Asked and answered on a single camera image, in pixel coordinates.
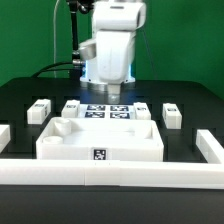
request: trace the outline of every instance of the small white block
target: small white block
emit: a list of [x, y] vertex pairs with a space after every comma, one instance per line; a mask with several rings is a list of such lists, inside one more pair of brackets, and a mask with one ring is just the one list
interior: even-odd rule
[[51, 112], [51, 101], [48, 99], [37, 100], [27, 111], [28, 124], [42, 124]]
[[78, 117], [80, 110], [80, 101], [68, 100], [61, 112], [61, 116], [64, 118]]
[[151, 120], [151, 113], [146, 103], [134, 103], [136, 119]]
[[163, 119], [168, 129], [181, 129], [182, 115], [176, 104], [163, 104]]
[[0, 153], [10, 141], [9, 125], [0, 125]]

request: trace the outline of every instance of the white block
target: white block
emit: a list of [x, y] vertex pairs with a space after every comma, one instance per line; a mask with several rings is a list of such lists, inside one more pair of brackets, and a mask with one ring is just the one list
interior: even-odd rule
[[224, 165], [178, 162], [122, 162], [121, 186], [224, 188]]
[[224, 164], [224, 149], [208, 130], [197, 130], [196, 145], [208, 163]]
[[10, 137], [10, 128], [9, 125], [0, 125], [0, 153], [9, 143]]
[[134, 103], [136, 119], [151, 120], [151, 113], [146, 103]]
[[163, 119], [168, 129], [181, 129], [182, 115], [176, 104], [163, 104]]
[[1, 159], [0, 184], [85, 185], [83, 161]]
[[68, 100], [61, 112], [61, 116], [64, 118], [78, 117], [80, 110], [80, 101]]
[[51, 101], [37, 100], [27, 111], [28, 124], [42, 124], [51, 112]]

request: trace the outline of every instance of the white foam piece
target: white foam piece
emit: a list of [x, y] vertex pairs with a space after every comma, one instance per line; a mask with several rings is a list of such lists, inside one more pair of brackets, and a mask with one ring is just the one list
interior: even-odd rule
[[27, 123], [42, 124], [50, 112], [51, 101], [48, 99], [39, 99], [27, 110]]
[[0, 184], [224, 189], [224, 165], [1, 159]]
[[68, 100], [61, 112], [61, 116], [64, 118], [78, 117], [80, 111], [80, 101]]
[[209, 130], [197, 130], [196, 145], [208, 163], [224, 164], [224, 149]]
[[62, 144], [45, 144], [55, 136], [52, 118], [36, 142], [38, 159], [93, 160], [103, 150], [107, 160], [162, 161], [163, 143], [154, 121], [68, 118], [71, 133], [59, 135]]
[[138, 120], [151, 120], [151, 113], [146, 103], [134, 103], [135, 116]]
[[6, 147], [11, 139], [10, 136], [10, 126], [9, 125], [0, 125], [0, 153]]
[[1, 159], [0, 184], [84, 185], [83, 166], [80, 161]]
[[162, 116], [168, 129], [181, 129], [182, 115], [176, 104], [164, 103]]
[[121, 186], [224, 189], [224, 166], [205, 163], [122, 162]]

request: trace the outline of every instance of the white rectangular box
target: white rectangular box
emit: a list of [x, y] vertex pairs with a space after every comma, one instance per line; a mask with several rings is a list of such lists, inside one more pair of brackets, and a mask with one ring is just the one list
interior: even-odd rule
[[138, 120], [151, 120], [151, 113], [146, 103], [134, 103], [135, 116]]
[[150, 120], [52, 118], [36, 142], [38, 159], [163, 161]]
[[80, 101], [68, 100], [61, 112], [61, 116], [64, 118], [78, 117], [80, 110]]
[[0, 125], [0, 153], [9, 143], [10, 139], [11, 137], [10, 137], [9, 125]]
[[182, 115], [176, 104], [163, 104], [163, 119], [168, 129], [181, 129]]
[[37, 100], [27, 111], [28, 124], [42, 124], [51, 112], [51, 101]]

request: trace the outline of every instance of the black cable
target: black cable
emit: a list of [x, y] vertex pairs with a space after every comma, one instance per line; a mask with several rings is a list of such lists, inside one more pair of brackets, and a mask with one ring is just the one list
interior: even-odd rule
[[152, 73], [153, 73], [153, 76], [154, 76], [154, 80], [158, 80], [158, 75], [157, 75], [157, 72], [156, 72], [156, 69], [155, 69], [155, 65], [154, 65], [154, 61], [153, 61], [153, 57], [152, 57], [152, 52], [151, 52], [151, 49], [149, 47], [149, 41], [146, 38], [145, 27], [142, 28], [142, 34], [143, 34], [143, 38], [144, 38], [144, 41], [145, 41], [146, 50], [147, 50], [147, 54], [148, 54], [148, 57], [149, 57], [149, 62], [150, 62], [151, 67], [152, 67]]
[[54, 67], [57, 67], [57, 66], [61, 66], [61, 65], [72, 65], [72, 62], [58, 62], [58, 63], [55, 63], [55, 64], [51, 64], [51, 65], [48, 65], [44, 68], [42, 68], [41, 70], [39, 70], [38, 72], [34, 73], [31, 77], [32, 78], [37, 78], [42, 72], [44, 72], [45, 70], [48, 70], [49, 68], [54, 68]]
[[69, 70], [72, 70], [72, 69], [74, 69], [74, 68], [47, 69], [47, 70], [42, 71], [42, 73], [43, 73], [43, 72], [69, 71]]

